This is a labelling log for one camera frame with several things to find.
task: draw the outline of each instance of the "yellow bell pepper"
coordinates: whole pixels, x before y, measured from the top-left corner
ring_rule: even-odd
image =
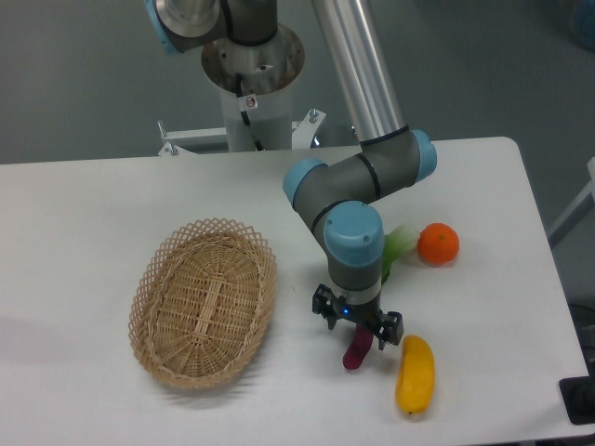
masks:
[[[395,399],[406,413],[422,413],[434,390],[434,356],[428,343],[410,334],[403,341],[403,355]]]

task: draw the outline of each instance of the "orange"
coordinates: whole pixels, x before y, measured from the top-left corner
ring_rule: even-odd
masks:
[[[443,265],[458,254],[458,235],[448,225],[432,223],[421,231],[417,253],[432,265]]]

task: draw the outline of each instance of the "plastic vegetable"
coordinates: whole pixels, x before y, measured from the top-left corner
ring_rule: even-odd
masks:
[[[407,251],[411,251],[417,245],[419,231],[412,225],[404,224],[397,226],[384,237],[384,251],[382,251],[382,283],[390,275],[392,263]]]
[[[458,235],[443,223],[432,223],[422,230],[417,242],[419,256],[432,265],[443,265],[454,260],[458,247]]]
[[[428,409],[434,391],[434,356],[421,337],[410,334],[403,341],[403,355],[395,399],[402,411],[421,413]]]

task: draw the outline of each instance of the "silver metal tube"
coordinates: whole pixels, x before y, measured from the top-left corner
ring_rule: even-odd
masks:
[[[360,141],[406,125],[367,0],[312,0]]]

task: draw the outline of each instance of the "wicker basket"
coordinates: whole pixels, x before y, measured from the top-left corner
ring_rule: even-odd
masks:
[[[212,219],[175,231],[134,297],[128,328],[135,357],[175,387],[232,380],[260,345],[275,285],[275,257],[252,227]]]

